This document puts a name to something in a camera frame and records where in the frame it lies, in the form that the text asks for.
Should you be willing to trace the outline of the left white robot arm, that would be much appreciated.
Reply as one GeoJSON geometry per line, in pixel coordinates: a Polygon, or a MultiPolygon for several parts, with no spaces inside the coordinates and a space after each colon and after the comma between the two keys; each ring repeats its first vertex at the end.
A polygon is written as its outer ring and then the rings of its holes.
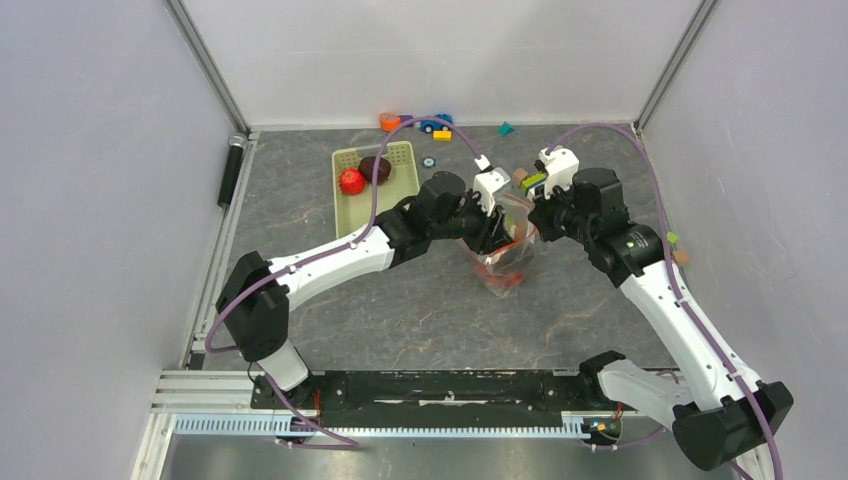
{"type": "Polygon", "coordinates": [[[289,338],[289,315],[307,300],[354,278],[397,267],[425,254],[438,240],[462,240],[489,254],[511,241],[496,198],[510,185],[501,168],[489,168],[470,188],[439,171],[417,194],[402,199],[352,234],[307,252],[265,260],[243,255],[216,301],[216,323],[234,348],[276,384],[290,407],[314,394],[310,371],[289,338]]]}

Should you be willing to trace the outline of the clear zip top bag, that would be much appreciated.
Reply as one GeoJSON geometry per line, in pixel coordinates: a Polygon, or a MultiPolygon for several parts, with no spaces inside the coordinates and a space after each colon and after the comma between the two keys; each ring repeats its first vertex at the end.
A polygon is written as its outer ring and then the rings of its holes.
{"type": "Polygon", "coordinates": [[[503,208],[506,215],[506,227],[513,241],[492,254],[478,255],[459,240],[458,243],[468,257],[472,270],[475,263],[528,262],[530,265],[534,258],[537,229],[528,219],[531,203],[524,197],[505,194],[496,200],[496,205],[503,208]]]}

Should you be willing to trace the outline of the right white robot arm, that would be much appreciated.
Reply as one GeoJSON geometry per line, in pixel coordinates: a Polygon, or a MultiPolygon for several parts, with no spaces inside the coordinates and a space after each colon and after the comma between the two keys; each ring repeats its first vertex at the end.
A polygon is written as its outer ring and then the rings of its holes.
{"type": "Polygon", "coordinates": [[[607,351],[579,366],[577,392],[591,408],[620,402],[669,429],[684,455],[710,471],[773,440],[794,404],[781,381],[766,383],[729,347],[689,297],[661,237],[631,220],[623,187],[606,168],[524,188],[542,240],[570,238],[637,307],[672,355],[678,385],[607,351]]]}

